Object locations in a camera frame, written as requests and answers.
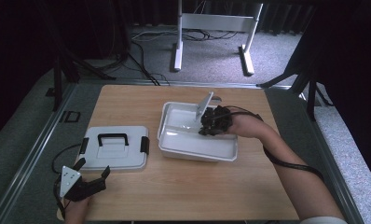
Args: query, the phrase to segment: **person's right arm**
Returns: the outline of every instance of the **person's right arm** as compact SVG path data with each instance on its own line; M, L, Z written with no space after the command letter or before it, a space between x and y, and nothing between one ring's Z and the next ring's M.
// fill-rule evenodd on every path
M279 134L263 121L248 115L233 115L228 133L258 138L267 151L281 161L306 165ZM282 185L301 220L310 217L344 219L322 180L313 173L274 164Z

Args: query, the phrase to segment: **white desk frame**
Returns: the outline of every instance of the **white desk frame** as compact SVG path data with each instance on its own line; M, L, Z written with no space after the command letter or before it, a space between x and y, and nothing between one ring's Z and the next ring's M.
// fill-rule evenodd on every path
M240 56L245 63L247 76L251 76L252 74L254 74L252 58L250 56L250 47L252 45L262 6L263 4L257 5L256 11L254 13L255 15L253 17L190 14L183 13L183 0L179 0L177 21L178 40L176 46L176 55L174 59L174 70L178 72L182 69L183 29L221 30L246 32L249 34L246 44L241 46Z

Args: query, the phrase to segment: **black handle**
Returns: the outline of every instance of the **black handle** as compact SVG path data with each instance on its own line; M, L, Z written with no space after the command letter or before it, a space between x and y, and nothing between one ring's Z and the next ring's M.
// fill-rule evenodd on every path
M105 138L105 137L123 137L125 139L125 146L130 145L128 143L128 136L125 133L100 133L98 134L99 147L103 145L102 138Z

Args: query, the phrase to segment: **table top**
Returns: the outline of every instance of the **table top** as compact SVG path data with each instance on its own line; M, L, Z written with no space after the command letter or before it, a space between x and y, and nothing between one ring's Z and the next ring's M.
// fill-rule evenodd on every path
M142 125L150 153L140 171L112 171L107 189L95 194L87 220L279 220L298 219L282 184L256 139L239 138L235 161L163 157L157 132L166 102L199 103L209 91L220 105L259 114L277 130L263 90L107 85L89 127ZM87 180L100 173L82 174Z

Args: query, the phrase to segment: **white sleeve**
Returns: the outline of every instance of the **white sleeve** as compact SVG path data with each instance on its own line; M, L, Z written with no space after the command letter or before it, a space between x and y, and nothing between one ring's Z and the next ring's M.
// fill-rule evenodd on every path
M300 224L347 224L347 222L337 217L311 217L301 221Z

